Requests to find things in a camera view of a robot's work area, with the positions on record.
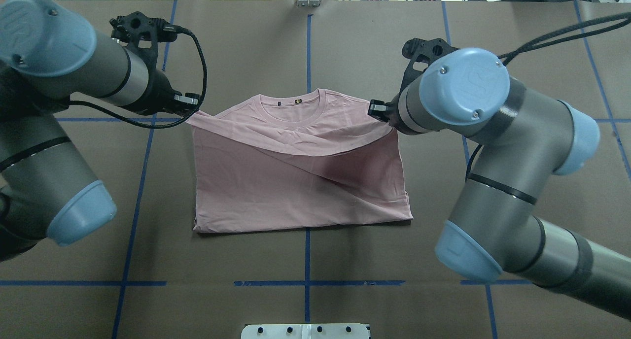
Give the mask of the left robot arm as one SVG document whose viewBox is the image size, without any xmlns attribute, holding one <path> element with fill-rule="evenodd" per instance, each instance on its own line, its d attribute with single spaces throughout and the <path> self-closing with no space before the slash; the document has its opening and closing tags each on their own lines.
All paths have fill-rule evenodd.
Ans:
<svg viewBox="0 0 631 339">
<path fill-rule="evenodd" d="M 199 39 L 167 20 L 133 12 L 110 20 L 111 34 L 53 0 L 1 5 L 1 260 L 49 238 L 70 245 L 110 222 L 117 207 L 55 114 L 94 108 L 144 129 L 168 129 L 189 119 L 207 94 L 208 68 Z M 158 44 L 192 38 L 202 65 L 202 92 L 183 94 L 156 67 Z M 175 114 L 153 126 L 133 121 L 89 97 L 137 115 Z"/>
</svg>

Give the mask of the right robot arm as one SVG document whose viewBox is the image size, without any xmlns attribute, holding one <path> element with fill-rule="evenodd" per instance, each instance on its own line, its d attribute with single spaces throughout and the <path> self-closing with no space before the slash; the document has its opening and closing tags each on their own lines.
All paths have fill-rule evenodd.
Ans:
<svg viewBox="0 0 631 339">
<path fill-rule="evenodd" d="M 446 129 L 481 146 L 435 246 L 439 261 L 484 284 L 509 272 L 629 320 L 630 259 L 532 214 L 550 176 L 595 154 L 595 119 L 512 78 L 484 49 L 413 38 L 402 56 L 398 94 L 371 100 L 368 114 L 407 135 Z"/>
</svg>

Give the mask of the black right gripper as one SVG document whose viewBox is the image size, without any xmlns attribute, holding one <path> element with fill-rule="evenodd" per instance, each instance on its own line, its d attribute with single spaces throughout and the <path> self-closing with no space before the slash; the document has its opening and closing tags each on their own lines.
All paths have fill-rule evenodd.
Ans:
<svg viewBox="0 0 631 339">
<path fill-rule="evenodd" d="M 401 133 L 416 133 L 413 127 L 416 123 L 406 123 L 403 121 L 403 114 L 399 112 L 400 107 L 404 107 L 406 100 L 404 90 L 426 72 L 426 68 L 421 71 L 414 68 L 415 63 L 424 63 L 429 67 L 436 60 L 457 51 L 458 48 L 449 45 L 444 39 L 435 38 L 424 40 L 412 38 L 404 44 L 402 56 L 409 60 L 403 73 L 403 78 L 399 92 L 389 103 L 371 99 L 368 114 L 379 121 L 388 121 L 388 124 Z"/>
</svg>

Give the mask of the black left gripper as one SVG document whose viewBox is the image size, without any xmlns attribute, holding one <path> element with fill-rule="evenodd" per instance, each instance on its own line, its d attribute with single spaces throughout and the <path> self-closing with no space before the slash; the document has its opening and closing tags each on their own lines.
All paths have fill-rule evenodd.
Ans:
<svg viewBox="0 0 631 339">
<path fill-rule="evenodd" d="M 109 95 L 109 103 L 138 115 L 156 113 L 180 117 L 199 110 L 201 95 L 181 94 L 172 88 L 157 68 L 158 44 L 174 42 L 185 29 L 165 19 L 149 18 L 141 12 L 110 20 L 112 38 L 126 43 L 128 72 L 120 87 Z"/>
</svg>

